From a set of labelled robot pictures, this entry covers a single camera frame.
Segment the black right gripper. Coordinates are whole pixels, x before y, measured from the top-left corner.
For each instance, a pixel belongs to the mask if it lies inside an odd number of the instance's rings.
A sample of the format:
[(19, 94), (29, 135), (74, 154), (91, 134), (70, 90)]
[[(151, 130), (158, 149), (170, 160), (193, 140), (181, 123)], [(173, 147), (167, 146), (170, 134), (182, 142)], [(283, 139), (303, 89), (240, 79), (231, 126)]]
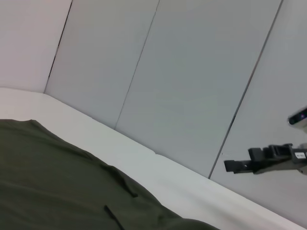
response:
[(264, 148), (248, 149), (252, 161), (224, 161), (228, 173), (262, 174), (272, 171), (297, 170), (307, 173), (307, 145), (297, 147), (293, 144), (269, 145)]

